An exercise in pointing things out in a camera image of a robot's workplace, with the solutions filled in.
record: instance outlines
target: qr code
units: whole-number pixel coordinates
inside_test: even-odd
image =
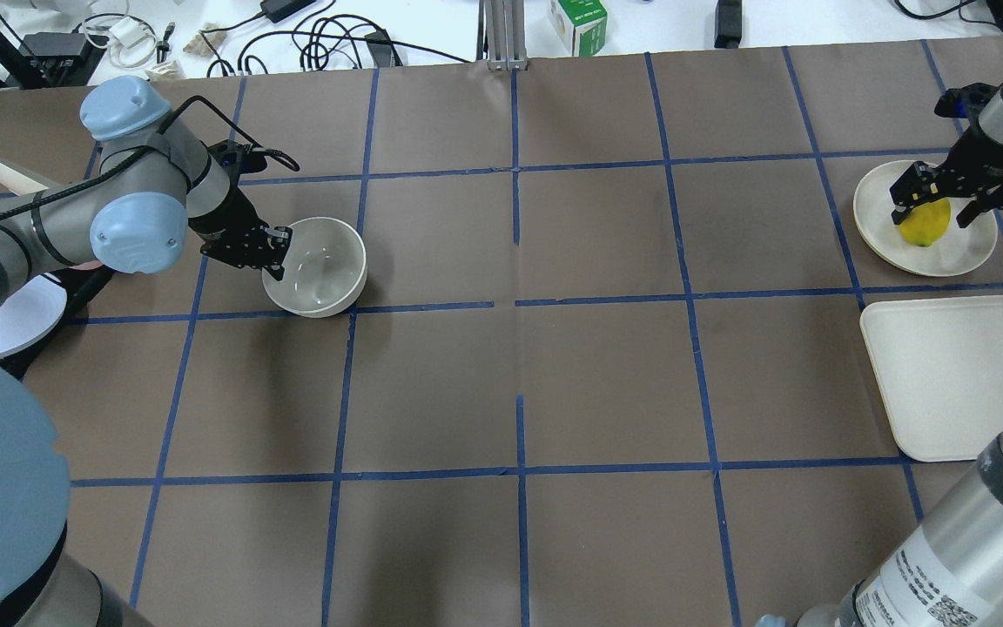
[[[928,607],[927,614],[943,623],[943,627],[970,627],[971,624],[978,623],[978,617],[963,610],[962,606],[947,595]]]

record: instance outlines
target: black power adapter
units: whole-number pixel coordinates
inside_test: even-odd
[[[262,0],[262,12],[270,17],[271,23],[278,23],[311,3],[315,0]]]
[[[741,0],[717,0],[714,8],[714,47],[736,48],[741,43]]]

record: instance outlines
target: white bowl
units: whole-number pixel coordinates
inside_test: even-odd
[[[959,228],[953,218],[969,202],[968,199],[948,199],[951,202],[951,226],[930,247],[909,245],[893,225],[892,195],[888,190],[912,166],[911,161],[891,161],[869,171],[854,191],[854,221],[865,243],[884,261],[900,270],[923,277],[958,277],[970,273],[993,254],[998,239],[998,227],[993,211],[979,215],[970,227]]]
[[[294,231],[277,281],[262,270],[262,286],[278,307],[307,318],[347,309],[366,284],[366,245],[350,225],[334,218],[306,218]]]

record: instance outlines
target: yellow lemon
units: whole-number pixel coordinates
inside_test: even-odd
[[[926,248],[942,238],[950,225],[951,202],[939,199],[913,209],[896,229],[909,245]]]

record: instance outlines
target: green and white box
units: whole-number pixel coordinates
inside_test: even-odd
[[[593,56],[606,44],[610,15],[598,0],[550,0],[552,25],[573,56]]]

